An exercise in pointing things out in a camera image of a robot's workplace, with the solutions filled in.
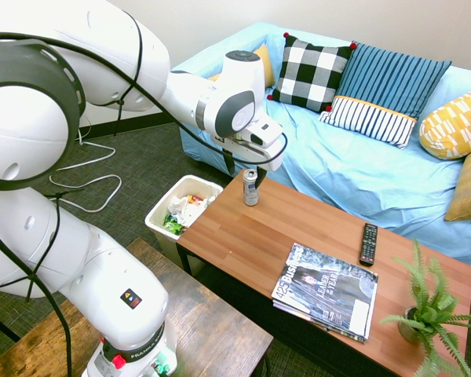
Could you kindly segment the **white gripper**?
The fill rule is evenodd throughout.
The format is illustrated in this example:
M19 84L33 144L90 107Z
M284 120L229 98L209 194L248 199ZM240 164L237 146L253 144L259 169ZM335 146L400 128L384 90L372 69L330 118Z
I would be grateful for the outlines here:
M255 186L259 187L267 171L276 171L282 163L283 128L270 116L262 113L231 137L215 137L221 146L228 173L235 173L233 156L257 165Z

